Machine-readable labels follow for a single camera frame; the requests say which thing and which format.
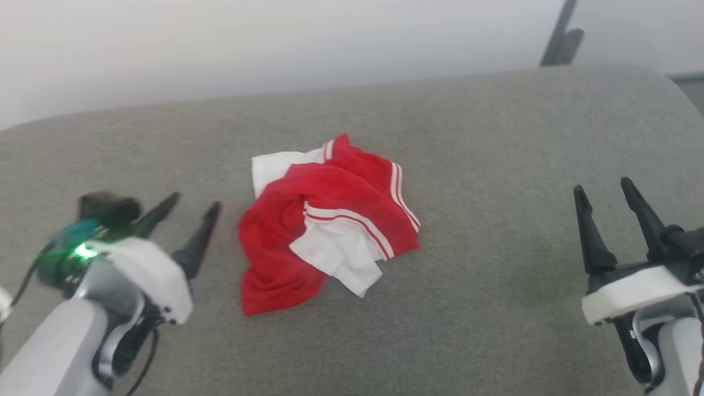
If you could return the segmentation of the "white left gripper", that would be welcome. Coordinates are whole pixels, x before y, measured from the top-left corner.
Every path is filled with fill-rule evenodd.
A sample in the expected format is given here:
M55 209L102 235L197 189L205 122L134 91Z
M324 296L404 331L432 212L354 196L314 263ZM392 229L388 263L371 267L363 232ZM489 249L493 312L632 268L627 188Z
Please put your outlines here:
M194 307L188 281L198 276L221 215L222 203L214 201L191 238L169 256L148 239L169 216L179 198L181 193L175 191L151 208L133 223L128 238L115 243L91 240L86 247L103 255L143 292L160 309L164 321L183 325Z

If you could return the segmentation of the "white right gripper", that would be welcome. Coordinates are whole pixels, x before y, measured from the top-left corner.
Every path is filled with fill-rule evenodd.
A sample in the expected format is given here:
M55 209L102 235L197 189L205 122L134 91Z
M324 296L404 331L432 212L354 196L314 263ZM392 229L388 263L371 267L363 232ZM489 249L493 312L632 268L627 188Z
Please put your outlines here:
M584 271L588 275L581 308L591 325L688 292L704 290L701 263L654 263L666 257L667 248L661 241L666 226L631 178L622 177L620 186L627 205L639 222L648 248L648 262L618 266L618 260L606 248L593 220L593 208L583 187L577 185L573 190Z

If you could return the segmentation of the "red and white shirt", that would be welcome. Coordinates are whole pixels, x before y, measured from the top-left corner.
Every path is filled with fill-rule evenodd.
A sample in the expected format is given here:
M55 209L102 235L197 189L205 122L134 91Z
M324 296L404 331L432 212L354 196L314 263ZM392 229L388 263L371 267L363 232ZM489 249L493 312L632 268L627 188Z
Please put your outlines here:
M403 169L342 134L307 152L251 160L254 203L237 226L248 260L245 316L306 303L334 278L358 298L380 261L419 248L421 223L403 200Z

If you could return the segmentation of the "grey fabric sofa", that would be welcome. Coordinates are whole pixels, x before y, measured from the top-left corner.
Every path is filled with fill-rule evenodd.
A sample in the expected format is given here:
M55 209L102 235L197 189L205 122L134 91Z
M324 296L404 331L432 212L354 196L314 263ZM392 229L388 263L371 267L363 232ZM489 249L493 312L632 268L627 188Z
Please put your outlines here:
M237 238L250 160L339 134L403 168L420 249L359 299L336 280L305 304L245 317ZM566 66L374 87L93 111L0 132L0 285L112 190L176 250L223 204L184 326L162 326L144 396L640 396L614 328L584 321L573 188L619 263L645 258L619 185L666 224L704 226L704 118L671 79Z

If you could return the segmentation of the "grey metal bar with bracket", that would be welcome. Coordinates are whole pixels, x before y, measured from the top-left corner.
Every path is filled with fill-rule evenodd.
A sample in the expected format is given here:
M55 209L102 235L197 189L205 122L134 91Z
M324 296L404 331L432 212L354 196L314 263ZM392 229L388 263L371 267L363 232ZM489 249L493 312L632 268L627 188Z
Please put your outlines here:
M578 2L579 0L564 0L539 67L573 64L585 36L583 27L570 25Z

